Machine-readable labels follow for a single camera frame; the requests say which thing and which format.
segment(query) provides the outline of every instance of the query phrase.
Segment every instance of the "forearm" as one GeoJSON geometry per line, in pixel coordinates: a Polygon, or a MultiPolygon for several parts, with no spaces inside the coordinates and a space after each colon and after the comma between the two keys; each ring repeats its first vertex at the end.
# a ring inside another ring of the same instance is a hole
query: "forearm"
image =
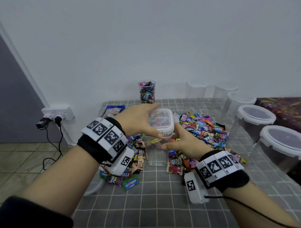
{"type": "MultiPolygon", "coordinates": [[[[241,188],[227,188],[223,196],[239,200],[280,223],[300,227],[295,219],[251,181],[241,188]]],[[[240,227],[281,227],[243,205],[229,199],[225,201],[240,227]]]]}
{"type": "Polygon", "coordinates": [[[38,205],[70,216],[92,181],[99,164],[75,146],[43,172],[21,195],[38,205]]]}

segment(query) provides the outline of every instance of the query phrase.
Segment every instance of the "white wrist-mounted device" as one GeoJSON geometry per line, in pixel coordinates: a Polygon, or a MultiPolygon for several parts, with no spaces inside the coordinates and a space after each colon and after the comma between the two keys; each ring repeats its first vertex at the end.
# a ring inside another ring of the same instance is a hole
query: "white wrist-mounted device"
{"type": "Polygon", "coordinates": [[[101,145],[111,156],[108,171],[116,176],[121,176],[132,157],[134,151],[127,147],[127,138],[118,127],[103,118],[96,118],[82,129],[82,133],[89,136],[101,145]]]}
{"type": "Polygon", "coordinates": [[[184,180],[192,203],[206,203],[209,199],[207,189],[214,183],[244,167],[228,151],[220,151],[196,165],[195,172],[185,174],[184,180]]]}

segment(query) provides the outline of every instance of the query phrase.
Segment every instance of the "person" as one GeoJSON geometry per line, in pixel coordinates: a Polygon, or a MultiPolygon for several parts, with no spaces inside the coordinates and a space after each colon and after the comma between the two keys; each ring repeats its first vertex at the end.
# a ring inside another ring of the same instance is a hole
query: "person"
{"type": "MultiPolygon", "coordinates": [[[[155,103],[131,106],[114,117],[115,125],[122,129],[126,136],[143,133],[162,138],[162,134],[147,122],[149,112],[158,105],[155,103]]],[[[180,138],[180,141],[168,142],[162,145],[162,149],[180,150],[187,157],[198,160],[212,151],[210,146],[195,138],[178,123],[175,124],[175,133],[174,137],[180,138]]],[[[0,227],[72,227],[70,216],[98,167],[99,162],[90,153],[78,145],[73,147],[34,180],[20,196],[6,199],[0,208],[0,227]]],[[[290,214],[251,181],[239,188],[228,187],[222,195],[239,200],[287,227],[300,227],[290,214]]],[[[281,227],[237,202],[228,199],[225,201],[240,227],[281,227]]]]}

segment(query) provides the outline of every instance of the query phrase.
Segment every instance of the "maroon patterned fabric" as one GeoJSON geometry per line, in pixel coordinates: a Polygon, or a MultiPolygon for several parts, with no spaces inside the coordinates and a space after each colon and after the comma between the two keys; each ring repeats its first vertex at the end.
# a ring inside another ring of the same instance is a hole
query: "maroon patterned fabric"
{"type": "Polygon", "coordinates": [[[291,128],[301,133],[301,97],[258,98],[256,105],[277,117],[274,125],[291,128]]]}

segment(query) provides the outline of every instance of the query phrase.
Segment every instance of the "human hand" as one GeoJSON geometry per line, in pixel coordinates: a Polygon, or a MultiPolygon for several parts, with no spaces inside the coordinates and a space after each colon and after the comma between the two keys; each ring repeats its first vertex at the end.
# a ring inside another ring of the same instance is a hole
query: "human hand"
{"type": "Polygon", "coordinates": [[[120,123],[126,136],[143,133],[155,138],[162,138],[163,135],[148,124],[148,114],[159,105],[160,103],[133,105],[116,115],[114,119],[120,123]]]}
{"type": "Polygon", "coordinates": [[[213,150],[212,147],[201,142],[191,133],[186,131],[179,123],[175,123],[175,135],[173,138],[180,139],[177,142],[169,142],[161,146],[162,150],[180,150],[185,156],[199,160],[204,154],[213,150]]]}

